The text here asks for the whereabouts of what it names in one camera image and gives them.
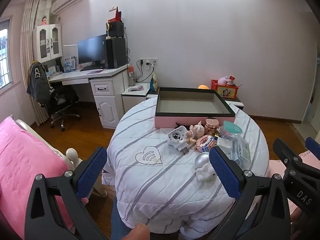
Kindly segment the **person left hand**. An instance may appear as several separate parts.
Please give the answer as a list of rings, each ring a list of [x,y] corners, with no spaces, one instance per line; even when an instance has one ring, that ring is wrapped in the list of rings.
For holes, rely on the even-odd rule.
[[[150,230],[146,225],[139,224],[121,240],[150,240]]]

